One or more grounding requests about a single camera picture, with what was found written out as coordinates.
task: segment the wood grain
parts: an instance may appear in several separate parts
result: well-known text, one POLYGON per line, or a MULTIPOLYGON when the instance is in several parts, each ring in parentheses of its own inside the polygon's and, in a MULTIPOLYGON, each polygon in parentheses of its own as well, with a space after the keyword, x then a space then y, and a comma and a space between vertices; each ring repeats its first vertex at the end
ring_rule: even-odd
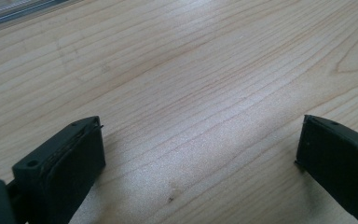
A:
POLYGON ((304 114, 358 131, 358 1, 85 0, 0 31, 0 178, 104 124, 71 223, 357 223, 293 165, 304 114))

